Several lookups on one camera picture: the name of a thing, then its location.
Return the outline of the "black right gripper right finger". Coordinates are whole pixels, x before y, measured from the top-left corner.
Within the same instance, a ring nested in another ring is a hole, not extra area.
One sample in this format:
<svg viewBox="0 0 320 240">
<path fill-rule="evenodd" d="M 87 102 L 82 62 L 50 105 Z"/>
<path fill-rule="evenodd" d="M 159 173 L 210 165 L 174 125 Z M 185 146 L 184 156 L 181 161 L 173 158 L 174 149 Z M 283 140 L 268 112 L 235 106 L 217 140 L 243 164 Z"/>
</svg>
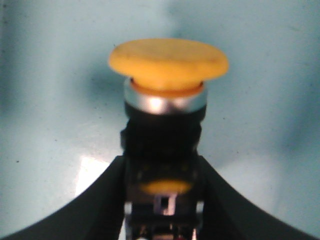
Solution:
<svg viewBox="0 0 320 240">
<path fill-rule="evenodd" d="M 205 180 L 200 240 L 313 240 L 309 235 L 268 214 L 231 187 L 203 157 Z"/>
</svg>

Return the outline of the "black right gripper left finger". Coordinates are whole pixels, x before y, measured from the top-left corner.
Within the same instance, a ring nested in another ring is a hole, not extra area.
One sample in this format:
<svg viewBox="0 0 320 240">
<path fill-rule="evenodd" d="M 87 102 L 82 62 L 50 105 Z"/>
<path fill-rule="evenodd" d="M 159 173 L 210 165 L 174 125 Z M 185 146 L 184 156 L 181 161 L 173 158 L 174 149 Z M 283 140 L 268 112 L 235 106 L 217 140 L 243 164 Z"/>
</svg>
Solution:
<svg viewBox="0 0 320 240">
<path fill-rule="evenodd" d="M 6 240 L 117 240 L 124 219 L 125 158 L 117 156 L 83 193 Z"/>
</svg>

